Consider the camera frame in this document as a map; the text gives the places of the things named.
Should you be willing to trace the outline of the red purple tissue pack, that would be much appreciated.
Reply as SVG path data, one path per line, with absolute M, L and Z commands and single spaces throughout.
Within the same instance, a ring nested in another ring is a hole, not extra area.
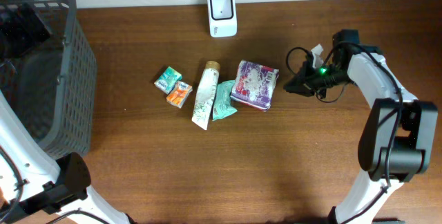
M 231 99 L 268 111 L 278 77 L 278 69 L 242 60 L 231 89 Z

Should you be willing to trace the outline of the teal wet wipes pouch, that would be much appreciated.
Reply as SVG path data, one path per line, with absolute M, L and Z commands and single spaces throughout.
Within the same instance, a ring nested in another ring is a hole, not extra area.
M 238 111 L 231 105 L 231 90 L 234 84 L 234 80 L 229 80 L 217 85 L 215 102 L 213 104 L 213 121 L 224 119 Z

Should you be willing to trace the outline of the white tube with cork cap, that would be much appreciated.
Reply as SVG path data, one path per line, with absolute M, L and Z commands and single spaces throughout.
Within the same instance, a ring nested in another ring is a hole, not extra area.
M 207 130 L 208 127 L 209 118 L 217 91 L 219 72 L 220 64 L 215 61 L 208 61 L 205 64 L 205 68 L 198 85 L 191 120 L 203 130 Z

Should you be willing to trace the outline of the orange pocket tissue pack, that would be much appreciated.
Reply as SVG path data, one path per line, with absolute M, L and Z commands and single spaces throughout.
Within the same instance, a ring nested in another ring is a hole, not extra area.
M 169 104 L 181 109 L 192 90 L 193 87 L 191 85 L 182 81 L 178 81 L 175 83 L 175 87 L 173 88 L 173 90 L 166 97 L 166 101 Z

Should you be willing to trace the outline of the green pocket tissue pack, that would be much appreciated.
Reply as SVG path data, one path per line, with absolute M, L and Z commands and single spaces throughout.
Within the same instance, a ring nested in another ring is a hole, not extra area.
M 173 90 L 175 83 L 181 79 L 182 74 L 169 66 L 154 82 L 154 85 L 165 94 L 169 94 Z

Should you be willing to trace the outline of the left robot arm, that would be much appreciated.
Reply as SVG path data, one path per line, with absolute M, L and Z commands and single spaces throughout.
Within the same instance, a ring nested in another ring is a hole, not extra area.
M 1 4 L 1 222 L 130 223 L 93 188 L 97 63 L 64 3 Z

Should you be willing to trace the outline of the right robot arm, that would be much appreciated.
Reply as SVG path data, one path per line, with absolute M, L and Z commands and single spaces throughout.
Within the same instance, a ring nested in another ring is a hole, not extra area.
M 324 223 L 375 223 L 387 199 L 430 163 L 438 109 L 420 101 L 389 69 L 378 46 L 362 44 L 357 30 L 332 37 L 325 60 L 312 51 L 294 77 L 288 93 L 325 100 L 327 89 L 356 85 L 370 113 L 358 143 L 360 171 L 345 199 L 332 207 Z

